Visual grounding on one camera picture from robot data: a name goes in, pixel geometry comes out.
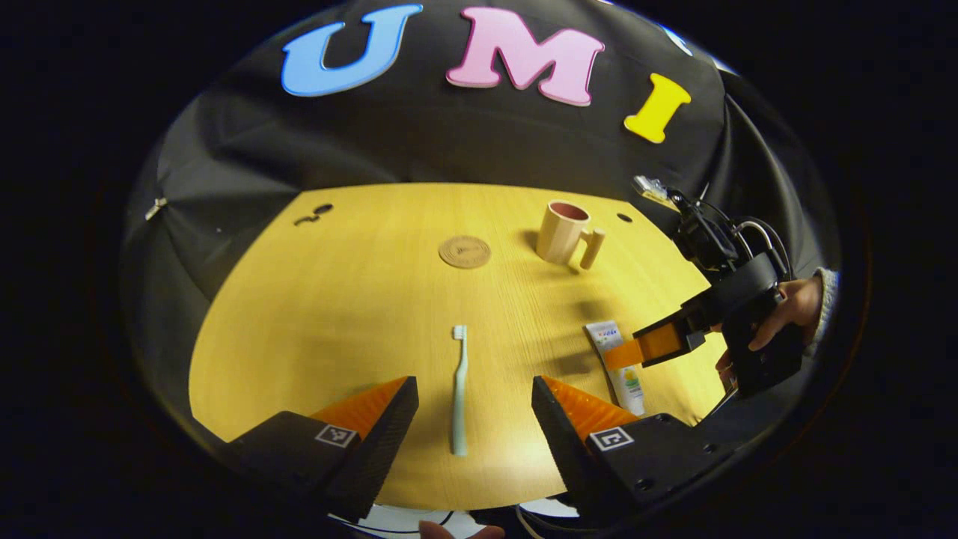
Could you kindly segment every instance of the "coaster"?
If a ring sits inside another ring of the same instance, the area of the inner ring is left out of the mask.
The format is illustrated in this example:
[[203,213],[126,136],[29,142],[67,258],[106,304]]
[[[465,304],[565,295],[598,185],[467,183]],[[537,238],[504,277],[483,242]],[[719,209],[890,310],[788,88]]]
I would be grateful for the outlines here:
[[489,261],[489,244],[472,236],[455,236],[439,246],[439,256],[455,268],[479,268]]

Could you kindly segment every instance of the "mug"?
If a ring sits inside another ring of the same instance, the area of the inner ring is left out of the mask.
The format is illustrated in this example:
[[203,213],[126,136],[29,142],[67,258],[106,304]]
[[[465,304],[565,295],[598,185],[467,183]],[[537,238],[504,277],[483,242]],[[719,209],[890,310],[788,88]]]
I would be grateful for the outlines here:
[[552,200],[545,207],[545,217],[542,218],[542,227],[536,242],[536,254],[546,262],[568,264],[579,240],[585,240],[588,247],[580,266],[583,270],[588,270],[595,262],[599,247],[605,240],[605,231],[601,228],[595,228],[592,232],[585,229],[591,220],[589,213],[579,206],[565,200]]

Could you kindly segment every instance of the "table surface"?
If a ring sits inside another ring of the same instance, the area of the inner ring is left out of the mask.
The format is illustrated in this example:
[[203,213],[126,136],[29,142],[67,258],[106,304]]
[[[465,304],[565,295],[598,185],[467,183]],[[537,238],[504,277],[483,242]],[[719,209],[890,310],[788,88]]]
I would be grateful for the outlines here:
[[[546,204],[566,199],[607,237],[595,266],[536,256]],[[314,223],[293,223],[333,204]],[[623,221],[617,214],[632,219]],[[488,243],[491,258],[456,269],[439,245]],[[565,491],[531,406],[546,375],[610,402],[614,393],[583,325],[632,332],[676,311],[708,282],[674,244],[620,200],[514,186],[405,183],[300,194],[223,283],[197,338],[195,418],[230,441],[280,410],[309,415],[400,376],[420,406],[377,501],[469,510]],[[453,378],[468,326],[468,456],[450,451]],[[647,413],[699,421],[723,391],[719,334],[694,352],[640,368]]]

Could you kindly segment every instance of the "pink letter m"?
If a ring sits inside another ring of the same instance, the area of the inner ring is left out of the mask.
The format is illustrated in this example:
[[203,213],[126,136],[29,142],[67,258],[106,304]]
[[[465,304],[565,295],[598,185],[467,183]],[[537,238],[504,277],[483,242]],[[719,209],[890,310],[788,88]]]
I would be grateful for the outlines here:
[[471,88],[496,86],[502,80],[492,70],[498,52],[516,88],[526,89],[552,65],[552,76],[539,84],[542,95],[569,105],[591,103],[589,76],[596,55],[605,49],[601,41],[565,29],[539,44],[519,15],[497,8],[465,8],[463,17],[472,20],[472,34],[462,65],[446,72],[447,81]]

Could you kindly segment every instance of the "sleeve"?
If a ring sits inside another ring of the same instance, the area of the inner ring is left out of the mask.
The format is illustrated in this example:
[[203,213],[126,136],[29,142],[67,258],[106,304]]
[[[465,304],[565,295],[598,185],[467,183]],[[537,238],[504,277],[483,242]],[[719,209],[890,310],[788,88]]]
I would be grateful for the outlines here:
[[818,268],[815,275],[822,279],[822,309],[818,314],[818,326],[811,343],[805,349],[805,356],[812,358],[818,349],[818,344],[822,341],[828,330],[828,324],[832,317],[835,305],[838,301],[838,272],[826,268]]

